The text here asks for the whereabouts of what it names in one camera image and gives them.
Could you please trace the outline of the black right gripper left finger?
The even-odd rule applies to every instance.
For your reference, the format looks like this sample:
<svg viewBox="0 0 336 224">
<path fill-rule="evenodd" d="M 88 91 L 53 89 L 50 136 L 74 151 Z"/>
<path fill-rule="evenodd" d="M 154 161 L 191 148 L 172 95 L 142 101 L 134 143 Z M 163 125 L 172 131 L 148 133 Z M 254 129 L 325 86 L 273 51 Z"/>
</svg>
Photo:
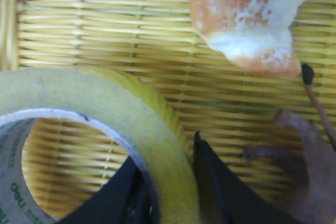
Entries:
<svg viewBox="0 0 336 224">
<path fill-rule="evenodd" d="M 91 198 L 58 223 L 159 223 L 153 184 L 129 156 Z"/>
</svg>

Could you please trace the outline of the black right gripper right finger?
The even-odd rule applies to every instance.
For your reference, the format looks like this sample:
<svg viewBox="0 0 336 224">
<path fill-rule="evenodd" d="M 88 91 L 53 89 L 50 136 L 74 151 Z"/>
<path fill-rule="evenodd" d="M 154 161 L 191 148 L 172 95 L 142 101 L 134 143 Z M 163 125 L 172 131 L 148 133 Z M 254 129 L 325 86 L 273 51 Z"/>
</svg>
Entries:
<svg viewBox="0 0 336 224">
<path fill-rule="evenodd" d="M 241 181 L 199 131 L 194 135 L 193 146 L 193 171 L 204 223 L 299 223 Z"/>
</svg>

